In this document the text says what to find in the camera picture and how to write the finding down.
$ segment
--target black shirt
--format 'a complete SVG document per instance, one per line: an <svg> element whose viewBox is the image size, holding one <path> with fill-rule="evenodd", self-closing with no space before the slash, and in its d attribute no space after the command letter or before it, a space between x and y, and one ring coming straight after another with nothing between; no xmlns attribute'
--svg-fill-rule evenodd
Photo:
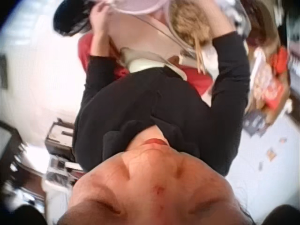
<svg viewBox="0 0 300 225"><path fill-rule="evenodd" d="M220 74L211 107L167 67L115 81L116 61L91 57L73 140L82 168L92 170L124 151L139 132L157 125L171 147L226 176L238 152L250 69L236 32L214 39L213 45Z"/></svg>

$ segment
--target forearm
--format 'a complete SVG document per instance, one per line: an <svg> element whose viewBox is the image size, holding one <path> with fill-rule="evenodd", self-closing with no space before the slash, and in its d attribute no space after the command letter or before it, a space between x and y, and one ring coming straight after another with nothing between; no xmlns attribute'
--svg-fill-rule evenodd
<svg viewBox="0 0 300 225"><path fill-rule="evenodd" d="M109 57L109 37L107 34L94 34L90 47L90 55Z"/></svg>
<svg viewBox="0 0 300 225"><path fill-rule="evenodd" d="M221 11L214 0L197 0L200 8L205 13L211 28L213 38L217 38L235 31L228 17Z"/></svg>

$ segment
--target red lips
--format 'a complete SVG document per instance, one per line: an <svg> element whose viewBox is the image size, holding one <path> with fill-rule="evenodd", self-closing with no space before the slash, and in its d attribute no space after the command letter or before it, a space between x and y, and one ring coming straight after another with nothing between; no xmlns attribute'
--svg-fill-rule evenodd
<svg viewBox="0 0 300 225"><path fill-rule="evenodd" d="M143 145L145 144L152 144L152 143L155 143L155 144L160 144L160 145L168 145L165 141L161 140L161 139L158 139L158 138L151 138L149 140L146 140Z"/></svg>

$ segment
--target red blemish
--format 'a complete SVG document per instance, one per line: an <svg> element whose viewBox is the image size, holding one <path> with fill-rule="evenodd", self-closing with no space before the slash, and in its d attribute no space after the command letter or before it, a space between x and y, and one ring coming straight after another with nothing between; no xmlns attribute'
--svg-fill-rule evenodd
<svg viewBox="0 0 300 225"><path fill-rule="evenodd" d="M157 195L162 195L165 192L165 188L161 186L155 186L154 191Z"/></svg>

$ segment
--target woman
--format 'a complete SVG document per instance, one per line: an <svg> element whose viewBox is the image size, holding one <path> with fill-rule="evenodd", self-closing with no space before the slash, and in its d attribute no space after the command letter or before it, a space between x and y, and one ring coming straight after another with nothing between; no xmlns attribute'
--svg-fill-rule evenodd
<svg viewBox="0 0 300 225"><path fill-rule="evenodd" d="M242 39L213 0L206 13L219 71L208 107L169 67L114 81L109 7L90 15L94 37L74 152L88 173L64 224L251 224L224 176L237 155L249 91Z"/></svg>

